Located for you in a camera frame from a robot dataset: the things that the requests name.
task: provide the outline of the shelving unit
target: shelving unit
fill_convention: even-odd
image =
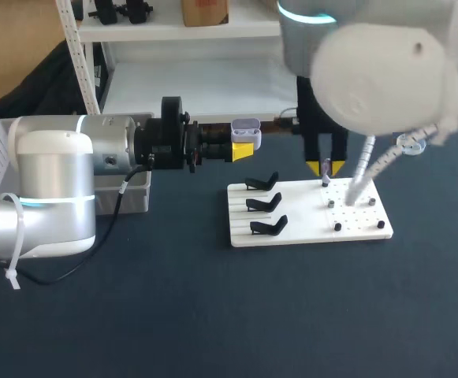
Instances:
[[[88,76],[93,87],[92,43],[102,43],[110,81],[105,100],[95,102],[100,110],[92,104],[94,91],[86,90],[92,113],[160,116],[163,96],[181,96],[200,123],[273,120],[296,106],[295,77],[281,61],[278,15],[259,0],[231,0],[228,24],[202,28],[184,26],[181,0],[148,1],[154,12],[147,23],[133,25],[119,16],[117,24],[104,26],[88,17],[95,6],[84,0],[84,21],[77,27],[65,13],[69,0],[57,0],[72,56],[86,56],[75,64],[80,85]]]
[[[258,0],[232,0],[229,3],[228,24],[203,28],[184,26],[181,0],[150,0],[150,4],[155,6],[155,10],[151,14],[150,22],[145,24],[133,25],[127,17],[121,15],[118,15],[118,24],[107,26],[93,17],[85,18],[80,26],[81,42],[225,39],[280,35],[277,14]]]

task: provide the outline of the wooden floor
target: wooden floor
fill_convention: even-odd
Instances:
[[[54,0],[0,0],[0,98],[63,38]]]

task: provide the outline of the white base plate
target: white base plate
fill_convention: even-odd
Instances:
[[[243,183],[229,185],[230,240],[233,246],[278,246],[290,244],[348,242],[355,240],[390,239],[393,229],[386,216],[374,182],[360,196],[355,206],[347,207],[344,197],[352,179],[333,179],[329,187],[321,180],[276,183],[272,191],[248,191]],[[248,212],[248,198],[270,202],[281,192],[282,200],[272,213]],[[375,206],[369,200],[376,199]],[[333,209],[328,208],[335,201]],[[278,236],[252,235],[250,222],[276,224],[281,216],[289,219]],[[378,228],[384,221],[385,227]],[[340,232],[334,231],[342,224]]]

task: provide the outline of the yellow block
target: yellow block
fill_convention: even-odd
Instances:
[[[232,143],[232,161],[253,155],[253,143]]]
[[[337,176],[346,161],[332,161],[332,176]]]
[[[311,171],[315,173],[316,176],[320,176],[320,162],[319,161],[308,161],[307,165],[311,168]]]

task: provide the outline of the blue tabletop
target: blue tabletop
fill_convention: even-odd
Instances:
[[[378,177],[395,231],[378,242],[230,246],[227,185],[312,178],[299,137],[197,171],[154,172],[149,213],[59,285],[13,291],[0,272],[0,376],[458,376],[458,135]],[[51,277],[79,258],[19,265]]]

